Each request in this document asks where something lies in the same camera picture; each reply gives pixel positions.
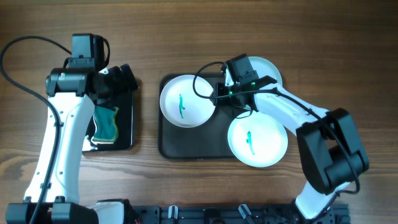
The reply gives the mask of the white plate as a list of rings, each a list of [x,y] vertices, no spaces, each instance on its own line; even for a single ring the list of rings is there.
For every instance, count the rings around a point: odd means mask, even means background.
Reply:
[[[194,75],[180,75],[168,81],[160,92],[160,110],[172,124],[194,128],[207,122],[216,107],[208,99],[213,87]]]
[[[252,167],[269,167],[279,162],[288,146],[287,132],[274,118],[244,112],[231,122],[228,133],[231,152]]]
[[[269,60],[262,57],[248,57],[252,68],[257,72],[259,78],[270,76],[277,80],[278,84],[283,85],[282,76],[277,67]]]

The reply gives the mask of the green yellow sponge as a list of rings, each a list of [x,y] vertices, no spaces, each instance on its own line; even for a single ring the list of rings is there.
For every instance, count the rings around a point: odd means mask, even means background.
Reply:
[[[118,107],[97,106],[94,111],[93,120],[95,132],[91,141],[95,144],[114,144],[118,138],[119,130],[116,118]]]

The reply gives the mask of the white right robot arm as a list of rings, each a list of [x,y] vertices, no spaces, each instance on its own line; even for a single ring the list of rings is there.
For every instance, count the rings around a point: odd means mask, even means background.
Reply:
[[[340,194],[359,192],[358,177],[369,169],[369,159],[352,116],[343,108],[328,111],[301,100],[278,83],[259,81],[221,85],[211,100],[218,106],[248,106],[296,136],[307,183],[295,199],[295,207],[304,219],[323,216]],[[356,185],[352,191],[346,189],[351,182]]]

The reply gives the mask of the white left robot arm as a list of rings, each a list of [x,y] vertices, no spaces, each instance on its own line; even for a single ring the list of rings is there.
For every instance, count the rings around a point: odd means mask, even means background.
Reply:
[[[129,65],[106,73],[93,67],[55,68],[46,79],[49,108],[32,181],[21,203],[10,203],[7,223],[136,223],[127,199],[79,204],[78,175],[86,130],[96,101],[137,89]]]

